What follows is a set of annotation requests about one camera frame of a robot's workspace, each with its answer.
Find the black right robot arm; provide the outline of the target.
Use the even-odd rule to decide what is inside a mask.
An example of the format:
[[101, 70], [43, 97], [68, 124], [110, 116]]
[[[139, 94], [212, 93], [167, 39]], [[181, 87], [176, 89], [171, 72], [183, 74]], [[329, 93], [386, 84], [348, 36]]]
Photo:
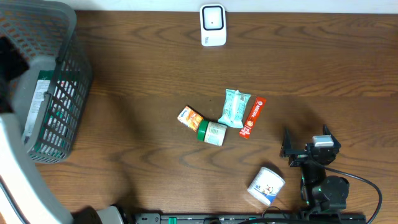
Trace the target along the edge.
[[346, 208], [349, 182], [344, 177], [326, 175], [326, 167], [336, 159], [340, 147], [326, 125], [323, 134], [312, 137], [312, 142], [302, 150], [293, 148], [289, 130], [284, 130], [280, 157], [289, 159], [289, 167], [301, 169], [300, 191], [308, 205], [302, 216], [306, 219], [322, 213], [338, 213]]

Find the teal white snack packet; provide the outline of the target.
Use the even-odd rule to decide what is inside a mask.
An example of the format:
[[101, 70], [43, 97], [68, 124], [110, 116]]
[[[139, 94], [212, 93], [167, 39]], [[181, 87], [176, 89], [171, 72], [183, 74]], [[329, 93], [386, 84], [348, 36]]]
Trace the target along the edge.
[[223, 112], [218, 122], [231, 128], [243, 128], [243, 116], [251, 95], [226, 89]]

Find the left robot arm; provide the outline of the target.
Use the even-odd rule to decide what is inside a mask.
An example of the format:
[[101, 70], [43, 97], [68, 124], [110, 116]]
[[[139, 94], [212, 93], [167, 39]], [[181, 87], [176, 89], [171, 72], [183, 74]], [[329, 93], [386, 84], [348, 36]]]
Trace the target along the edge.
[[8, 223], [134, 223], [120, 206], [67, 210], [49, 190], [21, 141], [19, 120], [8, 100], [8, 83], [28, 63], [11, 41], [1, 38], [1, 213]]

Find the red coffee stick sachet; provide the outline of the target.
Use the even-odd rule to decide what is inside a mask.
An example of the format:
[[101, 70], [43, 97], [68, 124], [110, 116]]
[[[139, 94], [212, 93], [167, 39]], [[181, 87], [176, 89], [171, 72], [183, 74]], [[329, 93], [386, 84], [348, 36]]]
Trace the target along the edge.
[[244, 139], [249, 139], [252, 129], [256, 124], [256, 121], [261, 114], [264, 105], [266, 104], [267, 100], [258, 96], [252, 106], [252, 109], [246, 118], [243, 128], [240, 130], [239, 135]]

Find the white blue labelled jar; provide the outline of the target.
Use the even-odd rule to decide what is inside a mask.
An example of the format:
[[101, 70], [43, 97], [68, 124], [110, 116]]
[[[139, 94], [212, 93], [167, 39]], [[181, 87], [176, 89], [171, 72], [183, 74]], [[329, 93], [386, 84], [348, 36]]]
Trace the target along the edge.
[[270, 206], [285, 185], [285, 180], [276, 172], [262, 167], [247, 191], [264, 205]]

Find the green lid white jar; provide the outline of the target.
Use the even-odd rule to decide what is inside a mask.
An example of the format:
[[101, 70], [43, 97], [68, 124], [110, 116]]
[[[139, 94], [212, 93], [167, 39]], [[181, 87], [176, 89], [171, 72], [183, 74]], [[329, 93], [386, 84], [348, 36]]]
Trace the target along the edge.
[[208, 144], [222, 146], [227, 126], [203, 120], [197, 129], [197, 139]]

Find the small orange carton box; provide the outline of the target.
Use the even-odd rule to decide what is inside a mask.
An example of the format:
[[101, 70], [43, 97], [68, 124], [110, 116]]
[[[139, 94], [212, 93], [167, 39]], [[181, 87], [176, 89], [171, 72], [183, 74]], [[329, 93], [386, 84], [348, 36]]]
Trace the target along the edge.
[[189, 106], [184, 107], [177, 119], [193, 131], [197, 131], [200, 123], [203, 121], [203, 117]]

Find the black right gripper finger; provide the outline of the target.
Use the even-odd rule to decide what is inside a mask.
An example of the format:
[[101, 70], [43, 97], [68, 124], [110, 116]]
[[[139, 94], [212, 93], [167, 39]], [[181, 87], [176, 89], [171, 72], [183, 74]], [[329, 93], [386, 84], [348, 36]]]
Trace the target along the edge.
[[289, 157], [291, 154], [293, 154], [293, 147], [290, 139], [289, 130], [288, 128], [284, 128], [284, 137], [280, 150], [280, 157]]
[[323, 125], [323, 135], [329, 135], [329, 136], [332, 135], [326, 124]]

